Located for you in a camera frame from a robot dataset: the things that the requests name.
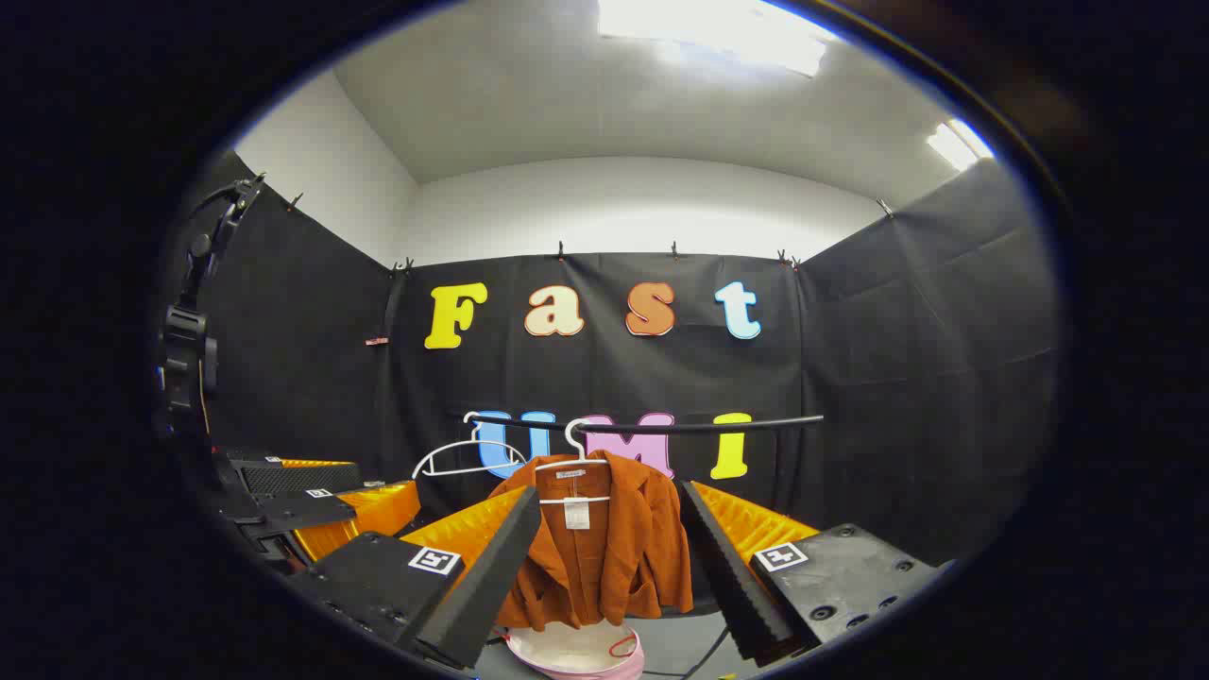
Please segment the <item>pink and white laundry hamper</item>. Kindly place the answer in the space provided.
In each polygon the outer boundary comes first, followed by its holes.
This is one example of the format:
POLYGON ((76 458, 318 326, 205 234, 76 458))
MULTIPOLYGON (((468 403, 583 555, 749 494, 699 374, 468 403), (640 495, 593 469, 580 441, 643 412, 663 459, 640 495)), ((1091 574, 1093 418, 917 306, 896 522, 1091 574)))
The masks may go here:
POLYGON ((571 628, 554 622, 543 630, 511 628, 505 645, 550 680, 640 680, 646 672, 638 633, 625 624, 571 628))

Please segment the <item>black clothes rail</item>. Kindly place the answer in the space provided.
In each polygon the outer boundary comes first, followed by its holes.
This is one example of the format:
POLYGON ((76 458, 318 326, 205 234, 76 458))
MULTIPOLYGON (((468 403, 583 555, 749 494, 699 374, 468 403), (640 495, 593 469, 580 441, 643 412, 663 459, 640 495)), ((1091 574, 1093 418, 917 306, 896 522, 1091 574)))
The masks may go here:
POLYGON ((781 420, 754 420, 744 422, 725 423, 673 423, 673 425, 640 425, 640 423, 590 423, 577 421, 577 423, 544 422, 532 420, 517 420, 517 417, 497 417, 481 415, 478 413, 465 414, 465 422, 497 423, 505 427, 517 427, 517 430, 543 430, 548 432, 563 432, 575 430, 584 434, 736 434, 737 432, 765 431, 765 430, 798 430, 798 427, 821 423, 825 415, 808 415, 799 417, 781 417, 781 420))

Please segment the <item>orange corduroy jacket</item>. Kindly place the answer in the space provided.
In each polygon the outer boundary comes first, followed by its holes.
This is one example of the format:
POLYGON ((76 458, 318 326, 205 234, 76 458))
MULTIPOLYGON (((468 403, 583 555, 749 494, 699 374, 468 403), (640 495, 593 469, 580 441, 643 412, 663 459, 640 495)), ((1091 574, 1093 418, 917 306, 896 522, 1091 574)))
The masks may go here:
POLYGON ((532 486, 540 524, 497 623, 544 630, 690 613, 690 543, 673 479, 604 450, 532 461, 492 491, 532 486))

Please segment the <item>black backdrop cloth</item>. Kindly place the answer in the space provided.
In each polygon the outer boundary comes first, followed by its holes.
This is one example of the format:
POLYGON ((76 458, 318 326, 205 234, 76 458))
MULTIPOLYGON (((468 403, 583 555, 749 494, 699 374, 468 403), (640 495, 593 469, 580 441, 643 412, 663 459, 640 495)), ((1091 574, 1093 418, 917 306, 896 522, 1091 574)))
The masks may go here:
POLYGON ((266 189, 199 310, 221 446, 398 479, 465 434, 464 413, 825 415, 744 436, 744 474, 716 486, 932 563, 978 551, 1020 505, 1062 347, 1045 234, 993 161, 797 267, 537 254, 393 276, 266 189))

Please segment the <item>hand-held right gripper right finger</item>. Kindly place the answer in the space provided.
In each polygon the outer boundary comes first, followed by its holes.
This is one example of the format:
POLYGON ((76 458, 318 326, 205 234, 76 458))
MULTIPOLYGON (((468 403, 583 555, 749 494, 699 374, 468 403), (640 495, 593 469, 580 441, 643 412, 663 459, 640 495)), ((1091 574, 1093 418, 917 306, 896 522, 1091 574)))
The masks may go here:
POLYGON ((945 569, 843 521, 816 530, 699 482, 681 518, 739 653, 764 667, 903 607, 945 569))

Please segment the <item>small ceiling light panel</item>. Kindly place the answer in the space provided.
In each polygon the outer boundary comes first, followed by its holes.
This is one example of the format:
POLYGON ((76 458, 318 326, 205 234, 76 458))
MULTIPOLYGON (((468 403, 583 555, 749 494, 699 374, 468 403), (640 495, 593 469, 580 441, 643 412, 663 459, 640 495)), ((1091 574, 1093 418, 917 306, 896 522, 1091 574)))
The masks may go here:
POLYGON ((960 119, 938 123, 926 138, 926 144, 956 172, 967 171, 979 161, 995 159, 993 149, 960 119))

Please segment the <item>white plastic clothes hanger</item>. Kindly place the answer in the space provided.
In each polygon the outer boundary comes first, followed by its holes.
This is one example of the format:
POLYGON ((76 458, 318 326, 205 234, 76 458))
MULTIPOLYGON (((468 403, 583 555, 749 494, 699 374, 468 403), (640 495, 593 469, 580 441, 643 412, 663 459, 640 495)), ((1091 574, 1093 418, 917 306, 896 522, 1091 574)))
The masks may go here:
POLYGON ((484 422, 478 420, 480 413, 465 413, 463 416, 463 423, 472 423, 470 434, 468 438, 452 442, 445 445, 436 446, 424 456, 420 457, 420 461, 415 465, 411 473, 411 482, 418 482, 420 477, 449 477, 449 476, 465 476, 479 472, 488 472, 494 476, 502 476, 513 469, 522 468, 530 459, 525 453, 519 451, 517 448, 508 444, 507 442, 501 442, 497 439, 484 439, 480 436, 480 431, 484 430, 484 422), (478 453, 476 462, 472 462, 468 467, 455 467, 449 469, 436 468, 436 456, 440 453, 458 451, 458 449, 473 448, 478 453))
MULTIPOLYGON (((533 469, 536 472, 540 472, 540 469, 574 468, 574 466, 595 466, 595 465, 608 466, 609 462, 607 459, 600 459, 600 457, 591 459, 590 453, 588 453, 586 444, 579 443, 579 440, 575 439, 574 432, 579 430, 580 426, 584 425, 590 425, 586 417, 575 417, 574 420, 569 421, 569 423, 567 423, 563 430, 563 438, 566 439, 567 443, 569 443, 569 446, 574 448, 574 450, 577 451, 577 456, 574 459, 562 460, 556 462, 544 462, 543 465, 536 466, 536 468, 533 469)), ((569 506, 569 505, 584 505, 584 503, 601 502, 609 500, 611 500, 609 496, 604 496, 603 499, 549 499, 549 500, 540 499, 538 502, 540 506, 569 506)))

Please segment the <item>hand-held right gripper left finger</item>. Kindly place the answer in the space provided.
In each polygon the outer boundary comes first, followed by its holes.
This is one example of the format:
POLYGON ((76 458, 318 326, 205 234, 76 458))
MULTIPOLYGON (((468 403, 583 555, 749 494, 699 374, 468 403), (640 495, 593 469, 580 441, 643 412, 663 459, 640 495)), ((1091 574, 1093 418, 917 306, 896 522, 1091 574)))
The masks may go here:
POLYGON ((363 531, 288 581, 393 653, 469 669, 539 525, 536 488, 520 486, 403 537, 363 531))

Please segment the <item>large ceiling light panel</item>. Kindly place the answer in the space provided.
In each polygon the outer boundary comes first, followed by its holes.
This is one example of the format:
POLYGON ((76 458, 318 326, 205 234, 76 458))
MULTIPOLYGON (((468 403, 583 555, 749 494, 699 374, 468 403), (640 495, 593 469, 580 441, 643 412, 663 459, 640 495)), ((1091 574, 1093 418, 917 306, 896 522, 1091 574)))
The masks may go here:
POLYGON ((768 0, 597 0, 601 36, 690 44, 816 77, 840 39, 825 25, 768 0))

